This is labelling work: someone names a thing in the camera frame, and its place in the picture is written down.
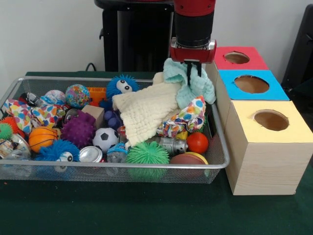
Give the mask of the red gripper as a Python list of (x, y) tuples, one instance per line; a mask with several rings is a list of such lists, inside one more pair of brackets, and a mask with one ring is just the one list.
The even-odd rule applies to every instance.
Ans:
[(192, 62), (197, 62), (197, 73), (201, 76), (202, 64), (213, 62), (217, 48), (217, 42), (214, 39), (203, 47), (183, 47), (177, 43), (176, 38), (171, 39), (170, 56), (173, 61), (185, 62), (187, 65), (187, 84), (190, 86), (190, 75), (193, 66)]

